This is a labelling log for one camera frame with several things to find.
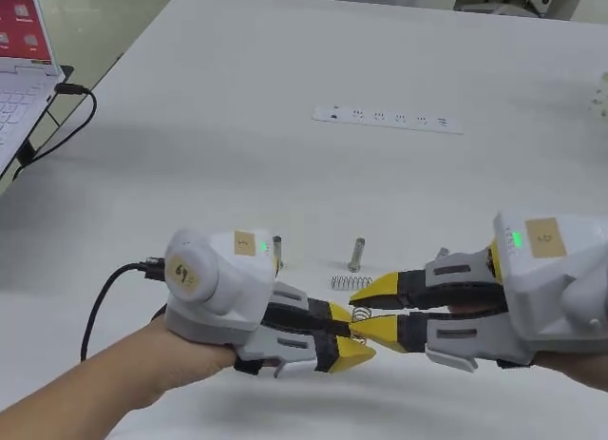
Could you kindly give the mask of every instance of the metal pin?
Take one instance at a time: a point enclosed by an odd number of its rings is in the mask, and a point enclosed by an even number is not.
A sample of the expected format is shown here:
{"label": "metal pin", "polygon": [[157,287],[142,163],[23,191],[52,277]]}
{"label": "metal pin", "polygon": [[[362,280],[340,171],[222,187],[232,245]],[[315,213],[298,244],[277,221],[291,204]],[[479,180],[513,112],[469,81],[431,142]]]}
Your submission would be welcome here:
{"label": "metal pin", "polygon": [[351,262],[349,262],[349,271],[359,272],[359,269],[361,269],[361,256],[363,255],[363,247],[365,247],[365,239],[359,238],[354,242],[352,258]]}
{"label": "metal pin", "polygon": [[273,237],[273,245],[275,248],[275,258],[278,260],[278,268],[283,268],[283,242],[281,236]]}

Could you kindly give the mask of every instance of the white table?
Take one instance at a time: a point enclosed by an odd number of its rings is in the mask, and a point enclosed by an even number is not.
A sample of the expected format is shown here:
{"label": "white table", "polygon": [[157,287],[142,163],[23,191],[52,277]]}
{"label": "white table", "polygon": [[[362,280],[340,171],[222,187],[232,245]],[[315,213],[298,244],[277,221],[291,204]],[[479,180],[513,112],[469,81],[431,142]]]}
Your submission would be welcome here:
{"label": "white table", "polygon": [[[91,126],[0,200],[0,405],[75,364],[107,276],[161,255],[184,224],[267,226],[283,237],[285,281],[346,303],[328,279],[356,237],[375,276],[442,245],[482,248],[502,207],[604,213],[608,126],[586,105],[607,36],[316,0],[173,0],[96,88]],[[323,124],[319,104],[450,112],[465,135]],[[165,296],[121,278],[91,351]],[[112,438],[600,438],[607,397],[548,371],[469,375],[380,350],[333,376],[227,371],[129,415]]]}

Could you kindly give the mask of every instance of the power strip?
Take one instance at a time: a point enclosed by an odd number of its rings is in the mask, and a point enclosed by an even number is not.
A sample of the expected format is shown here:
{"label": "power strip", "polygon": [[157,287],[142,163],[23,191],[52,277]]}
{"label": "power strip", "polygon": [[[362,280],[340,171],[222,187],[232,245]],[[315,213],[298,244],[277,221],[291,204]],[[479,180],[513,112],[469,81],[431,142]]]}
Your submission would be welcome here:
{"label": "power strip", "polygon": [[340,124],[368,124],[414,131],[434,131],[437,133],[464,134],[458,121],[446,116],[430,114],[409,114],[392,110],[368,110],[361,107],[342,105],[314,108],[313,119],[319,122]]}

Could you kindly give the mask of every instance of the floor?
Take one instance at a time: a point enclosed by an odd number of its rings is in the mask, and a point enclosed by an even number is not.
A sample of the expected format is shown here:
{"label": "floor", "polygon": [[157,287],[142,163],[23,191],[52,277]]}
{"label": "floor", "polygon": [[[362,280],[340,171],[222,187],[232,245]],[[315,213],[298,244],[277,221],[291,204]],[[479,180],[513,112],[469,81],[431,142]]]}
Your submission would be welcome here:
{"label": "floor", "polygon": [[[55,57],[74,66],[71,82],[93,86],[116,59],[137,39],[169,0],[40,0]],[[53,115],[62,122],[79,103],[59,97]],[[42,144],[55,125],[45,117],[32,135],[35,147]],[[14,163],[0,179],[0,194],[17,168]]]}

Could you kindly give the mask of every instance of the wrist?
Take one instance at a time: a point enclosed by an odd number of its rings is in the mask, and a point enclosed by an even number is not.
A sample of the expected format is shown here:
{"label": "wrist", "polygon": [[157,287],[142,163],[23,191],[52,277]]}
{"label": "wrist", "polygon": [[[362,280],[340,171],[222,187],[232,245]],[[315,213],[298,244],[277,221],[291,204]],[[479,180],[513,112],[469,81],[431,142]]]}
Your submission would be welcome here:
{"label": "wrist", "polygon": [[130,337],[112,345],[91,361],[99,359],[116,391],[123,396],[127,411],[148,407],[158,400],[164,391],[160,368],[155,356],[141,346],[136,346]]}

